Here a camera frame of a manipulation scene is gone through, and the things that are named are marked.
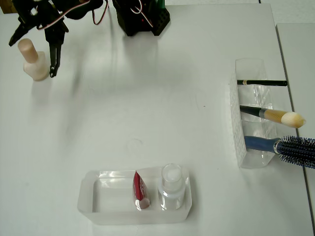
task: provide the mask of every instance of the clear plastic tray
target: clear plastic tray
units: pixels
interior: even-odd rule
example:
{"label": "clear plastic tray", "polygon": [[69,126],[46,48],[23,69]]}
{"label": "clear plastic tray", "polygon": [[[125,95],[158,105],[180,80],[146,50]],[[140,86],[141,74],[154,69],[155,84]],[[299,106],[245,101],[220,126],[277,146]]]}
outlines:
{"label": "clear plastic tray", "polygon": [[163,210],[158,200],[160,167],[137,170],[150,194],[150,206],[137,210],[132,196],[132,171],[91,171],[81,182],[78,210],[97,225],[164,224],[184,221],[191,208],[189,172],[182,167],[186,183],[183,205]]}
{"label": "clear plastic tray", "polygon": [[237,80],[267,80],[263,60],[236,60],[235,74],[230,83],[233,138],[238,164],[242,168],[261,168],[268,165],[274,153],[252,149],[246,150],[244,135],[272,139],[277,136],[276,126],[272,121],[241,113],[239,105],[272,109],[270,87],[258,85],[237,86]]}

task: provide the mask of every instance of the red squeeze tube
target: red squeeze tube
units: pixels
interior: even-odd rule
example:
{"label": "red squeeze tube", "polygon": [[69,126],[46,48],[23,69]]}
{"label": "red squeeze tube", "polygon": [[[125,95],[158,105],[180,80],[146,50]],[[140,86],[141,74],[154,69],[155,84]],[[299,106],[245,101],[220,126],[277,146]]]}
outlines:
{"label": "red squeeze tube", "polygon": [[137,171],[133,177],[133,200],[138,210],[145,209],[150,205],[147,186]]}

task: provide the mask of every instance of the round hairbrush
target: round hairbrush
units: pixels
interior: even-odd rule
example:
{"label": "round hairbrush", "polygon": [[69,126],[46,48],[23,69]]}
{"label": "round hairbrush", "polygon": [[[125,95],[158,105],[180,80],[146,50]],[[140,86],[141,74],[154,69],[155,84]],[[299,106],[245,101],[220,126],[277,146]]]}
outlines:
{"label": "round hairbrush", "polygon": [[279,154],[282,161],[315,169],[315,139],[286,136],[275,139],[245,136],[246,148]]}

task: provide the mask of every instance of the blue hairbrush handle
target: blue hairbrush handle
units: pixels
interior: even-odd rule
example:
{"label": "blue hairbrush handle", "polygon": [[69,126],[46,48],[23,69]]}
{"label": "blue hairbrush handle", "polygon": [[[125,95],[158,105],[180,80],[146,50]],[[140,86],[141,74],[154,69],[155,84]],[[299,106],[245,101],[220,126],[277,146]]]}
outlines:
{"label": "blue hairbrush handle", "polygon": [[275,153],[274,144],[280,138],[264,139],[255,136],[244,136],[246,148]]}

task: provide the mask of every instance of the clear bottle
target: clear bottle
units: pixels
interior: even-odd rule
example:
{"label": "clear bottle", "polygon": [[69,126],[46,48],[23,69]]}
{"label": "clear bottle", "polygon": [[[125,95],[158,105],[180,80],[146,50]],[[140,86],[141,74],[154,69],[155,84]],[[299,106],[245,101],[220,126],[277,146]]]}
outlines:
{"label": "clear bottle", "polygon": [[28,38],[22,39],[18,48],[26,62],[23,70],[33,78],[34,81],[42,81],[49,75],[49,67],[46,63],[44,52],[37,52],[32,41]]}
{"label": "clear bottle", "polygon": [[173,163],[164,166],[158,183],[158,198],[161,207],[165,210],[180,208],[184,201],[185,187],[181,167]]}

